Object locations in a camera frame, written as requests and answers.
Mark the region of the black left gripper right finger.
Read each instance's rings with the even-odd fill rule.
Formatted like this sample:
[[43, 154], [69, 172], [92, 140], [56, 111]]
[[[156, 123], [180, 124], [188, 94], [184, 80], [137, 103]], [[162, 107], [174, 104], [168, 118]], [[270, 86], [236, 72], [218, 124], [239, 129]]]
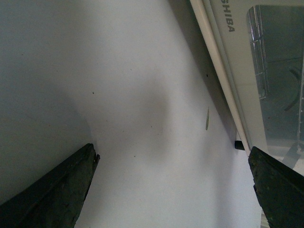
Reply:
[[304, 226], [304, 177], [252, 147], [248, 163], [259, 205], [271, 228]]

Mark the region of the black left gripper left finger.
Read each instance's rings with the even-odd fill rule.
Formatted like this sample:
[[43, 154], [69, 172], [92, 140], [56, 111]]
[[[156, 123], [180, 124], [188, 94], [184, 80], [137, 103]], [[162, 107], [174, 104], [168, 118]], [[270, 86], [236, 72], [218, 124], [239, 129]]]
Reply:
[[86, 144], [0, 206], [2, 228], [73, 228], [100, 156]]

